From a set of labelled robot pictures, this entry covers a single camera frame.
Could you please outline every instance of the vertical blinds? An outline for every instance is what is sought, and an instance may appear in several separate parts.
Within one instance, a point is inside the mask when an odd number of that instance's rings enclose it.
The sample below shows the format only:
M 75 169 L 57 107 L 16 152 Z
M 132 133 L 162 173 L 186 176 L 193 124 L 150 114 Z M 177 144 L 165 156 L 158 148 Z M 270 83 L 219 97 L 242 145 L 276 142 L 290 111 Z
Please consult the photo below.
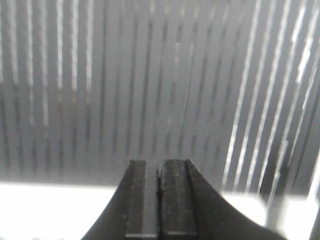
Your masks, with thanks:
M 108 184 L 129 159 L 193 159 L 217 189 L 259 191 L 267 163 L 299 161 L 319 8 L 1 0 L 1 178 Z

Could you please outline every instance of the black plastic surface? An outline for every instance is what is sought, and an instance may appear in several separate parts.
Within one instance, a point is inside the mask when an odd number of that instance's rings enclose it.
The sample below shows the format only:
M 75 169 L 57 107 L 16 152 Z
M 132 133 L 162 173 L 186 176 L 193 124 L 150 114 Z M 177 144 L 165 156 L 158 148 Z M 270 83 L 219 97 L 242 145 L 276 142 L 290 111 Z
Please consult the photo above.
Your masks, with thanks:
M 163 240 L 198 238 L 184 160 L 166 160 L 161 171 L 161 235 Z

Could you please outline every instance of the clamp jaw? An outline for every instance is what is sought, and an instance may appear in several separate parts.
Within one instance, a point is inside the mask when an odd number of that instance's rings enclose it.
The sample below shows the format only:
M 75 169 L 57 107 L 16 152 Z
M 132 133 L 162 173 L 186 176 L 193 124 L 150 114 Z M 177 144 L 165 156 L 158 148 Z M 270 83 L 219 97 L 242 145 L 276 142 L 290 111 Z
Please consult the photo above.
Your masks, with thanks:
M 284 240 L 226 202 L 191 160 L 131 160 L 82 240 Z

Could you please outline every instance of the black curved edge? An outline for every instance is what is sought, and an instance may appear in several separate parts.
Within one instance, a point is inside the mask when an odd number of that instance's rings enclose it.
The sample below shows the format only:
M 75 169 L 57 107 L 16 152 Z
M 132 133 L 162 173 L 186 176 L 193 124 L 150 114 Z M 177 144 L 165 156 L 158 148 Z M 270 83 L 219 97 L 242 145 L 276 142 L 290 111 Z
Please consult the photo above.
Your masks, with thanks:
M 112 199 L 82 240 L 157 240 L 157 167 L 131 160 Z
M 198 240 L 285 240 L 231 206 L 211 187 L 191 160 L 186 160 L 185 165 Z

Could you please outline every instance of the black plastic object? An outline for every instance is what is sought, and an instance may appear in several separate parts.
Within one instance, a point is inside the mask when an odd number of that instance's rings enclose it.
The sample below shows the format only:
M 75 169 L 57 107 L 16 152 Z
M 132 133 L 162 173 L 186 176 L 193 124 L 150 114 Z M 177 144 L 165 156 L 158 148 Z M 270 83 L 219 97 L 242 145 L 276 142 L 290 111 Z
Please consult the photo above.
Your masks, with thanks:
M 210 186 L 190 160 L 186 161 L 186 168 L 199 240 L 284 240 L 231 206 Z
M 163 240 L 196 240 L 198 233 L 184 160 L 167 160 L 161 171 Z
M 318 208 L 309 240 L 320 240 L 320 207 Z
M 226 202 L 190 160 L 167 160 L 161 179 L 153 162 L 130 161 L 110 203 L 83 237 L 83 240 L 284 239 Z
M 109 204 L 82 240 L 158 239 L 157 168 L 131 160 Z

